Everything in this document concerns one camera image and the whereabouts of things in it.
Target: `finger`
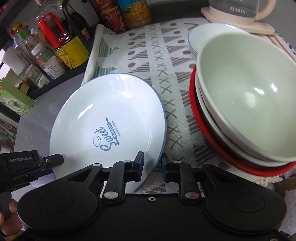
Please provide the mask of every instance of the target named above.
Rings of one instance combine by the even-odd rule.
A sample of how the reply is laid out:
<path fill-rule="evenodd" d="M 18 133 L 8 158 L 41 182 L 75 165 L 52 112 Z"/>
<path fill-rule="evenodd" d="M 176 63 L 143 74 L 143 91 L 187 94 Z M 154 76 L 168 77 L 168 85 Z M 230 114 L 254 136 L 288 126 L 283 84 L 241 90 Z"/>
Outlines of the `finger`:
<path fill-rule="evenodd" d="M 12 213 L 17 213 L 17 201 L 11 199 L 11 201 L 8 204 L 8 207 Z"/>
<path fill-rule="evenodd" d="M 3 214 L 0 212 L 0 227 L 4 224 L 4 216 Z"/>
<path fill-rule="evenodd" d="M 17 233 L 15 234 L 12 234 L 12 235 L 9 235 L 5 238 L 6 241 L 12 241 L 14 240 L 16 237 L 20 236 L 24 231 L 18 231 Z"/>
<path fill-rule="evenodd" d="M 1 231 L 6 235 L 17 233 L 22 229 L 22 223 L 17 214 L 12 214 L 1 227 Z"/>

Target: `green striped triangle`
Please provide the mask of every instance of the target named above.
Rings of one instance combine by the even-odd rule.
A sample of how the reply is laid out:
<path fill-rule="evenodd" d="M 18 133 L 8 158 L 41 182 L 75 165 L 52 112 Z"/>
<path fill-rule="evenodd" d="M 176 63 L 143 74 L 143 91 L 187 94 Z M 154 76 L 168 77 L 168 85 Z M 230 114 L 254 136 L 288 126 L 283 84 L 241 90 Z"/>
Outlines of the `green striped triangle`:
<path fill-rule="evenodd" d="M 106 75 L 106 74 L 110 74 L 113 70 L 116 70 L 117 68 L 114 67 L 110 67 L 110 68 L 100 68 L 99 66 L 96 69 L 96 74 L 95 74 L 95 78 L 102 76 L 102 75 Z"/>
<path fill-rule="evenodd" d="M 116 49 L 118 49 L 118 48 L 115 47 L 114 49 L 112 49 L 112 48 L 108 47 L 105 40 L 103 38 L 101 38 L 100 45 L 99 45 L 98 57 L 107 57 Z"/>
<path fill-rule="evenodd" d="M 115 32 L 113 32 L 113 31 L 110 30 L 110 29 L 107 29 L 106 27 L 104 27 L 104 29 L 103 29 L 103 34 L 116 35 Z"/>

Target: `patterned tablecloth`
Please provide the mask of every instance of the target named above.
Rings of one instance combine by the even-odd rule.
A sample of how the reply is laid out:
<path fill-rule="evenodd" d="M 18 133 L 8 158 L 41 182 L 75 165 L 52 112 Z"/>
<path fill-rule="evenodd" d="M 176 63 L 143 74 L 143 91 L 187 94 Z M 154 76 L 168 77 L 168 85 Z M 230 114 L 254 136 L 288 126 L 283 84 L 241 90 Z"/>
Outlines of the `patterned tablecloth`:
<path fill-rule="evenodd" d="M 184 18 L 157 23 L 116 35 L 98 25 L 95 43 L 81 85 L 108 73 L 131 73 L 158 92 L 167 117 L 164 152 L 171 161 L 192 167 L 213 164 L 238 176 L 266 186 L 281 177 L 257 177 L 240 171 L 220 157 L 201 133 L 189 100 L 189 79 L 196 56 L 187 41 L 191 29 L 208 23 L 205 18 Z M 264 36 L 295 59 L 296 52 L 279 35 Z M 178 185 L 164 183 L 158 166 L 137 193 L 176 193 Z"/>

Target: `orange juice container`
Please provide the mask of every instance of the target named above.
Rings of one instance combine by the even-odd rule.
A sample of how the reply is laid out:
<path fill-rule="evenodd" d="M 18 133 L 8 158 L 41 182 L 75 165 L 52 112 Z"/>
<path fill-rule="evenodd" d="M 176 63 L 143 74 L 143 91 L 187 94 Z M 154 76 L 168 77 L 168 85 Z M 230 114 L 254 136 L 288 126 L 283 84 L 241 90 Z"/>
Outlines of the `orange juice container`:
<path fill-rule="evenodd" d="M 137 28 L 151 23 L 151 15 L 146 1 L 118 0 L 129 28 Z"/>

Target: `green label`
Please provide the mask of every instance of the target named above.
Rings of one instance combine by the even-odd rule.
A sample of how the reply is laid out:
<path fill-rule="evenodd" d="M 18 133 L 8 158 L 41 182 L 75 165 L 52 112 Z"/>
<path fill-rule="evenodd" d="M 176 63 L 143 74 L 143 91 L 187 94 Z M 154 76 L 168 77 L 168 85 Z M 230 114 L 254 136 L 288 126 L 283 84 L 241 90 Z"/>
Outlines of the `green label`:
<path fill-rule="evenodd" d="M 20 41 L 24 41 L 26 38 L 28 38 L 31 34 L 31 31 L 27 28 L 22 28 L 19 32 L 18 32 L 18 37 L 20 39 Z"/>

